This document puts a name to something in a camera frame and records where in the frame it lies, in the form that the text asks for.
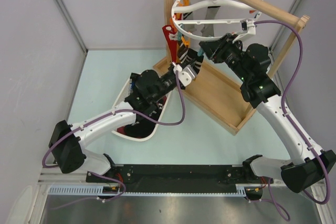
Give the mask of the black sock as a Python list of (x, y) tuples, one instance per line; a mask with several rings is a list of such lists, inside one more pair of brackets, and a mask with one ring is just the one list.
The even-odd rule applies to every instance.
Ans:
[(183, 67), (190, 65), (196, 75), (199, 74), (204, 56), (201, 55), (199, 56), (197, 54), (197, 51), (186, 48), (185, 46), (182, 46), (178, 51), (177, 51), (177, 57), (180, 60), (180, 63), (182, 64)]

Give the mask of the white round clip hanger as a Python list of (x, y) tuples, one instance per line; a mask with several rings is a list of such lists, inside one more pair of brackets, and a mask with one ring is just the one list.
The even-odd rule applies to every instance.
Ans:
[(258, 21), (261, 11), (238, 0), (176, 0), (171, 21), (177, 31), (198, 41), (218, 40), (241, 31), (241, 22)]

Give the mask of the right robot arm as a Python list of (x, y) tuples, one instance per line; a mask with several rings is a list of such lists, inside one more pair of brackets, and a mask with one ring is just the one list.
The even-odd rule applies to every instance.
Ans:
[(254, 183), (260, 177), (282, 180), (294, 193), (326, 179), (335, 164), (335, 153), (325, 151), (309, 138), (298, 121), (285, 112), (281, 92), (268, 77), (271, 63), (268, 48), (251, 44), (243, 50), (242, 42), (235, 35), (226, 34), (219, 40), (199, 43), (205, 56), (213, 63), (225, 63), (243, 82), (240, 91), (244, 101), (256, 109), (271, 125), (283, 142), (288, 160), (255, 155), (243, 162), (243, 179)]

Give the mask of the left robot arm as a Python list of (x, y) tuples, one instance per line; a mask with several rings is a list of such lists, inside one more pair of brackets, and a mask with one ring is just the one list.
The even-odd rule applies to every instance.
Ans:
[(159, 121), (150, 115), (159, 108), (159, 102), (177, 88), (185, 89), (197, 77), (202, 59), (172, 63), (168, 71), (159, 76), (155, 70), (145, 70), (130, 76), (129, 95), (110, 110), (80, 123), (68, 124), (62, 120), (55, 125), (47, 154), (53, 155), (63, 174), (82, 169), (96, 173), (105, 182), (115, 178), (116, 169), (107, 154), (97, 154), (87, 149), (100, 136), (131, 125), (142, 119), (154, 124)]

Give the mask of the teal clip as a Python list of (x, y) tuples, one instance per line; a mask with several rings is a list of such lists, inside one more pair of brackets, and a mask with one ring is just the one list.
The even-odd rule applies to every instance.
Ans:
[(198, 56), (203, 56), (204, 55), (204, 50), (202, 48), (200, 48), (197, 52)]

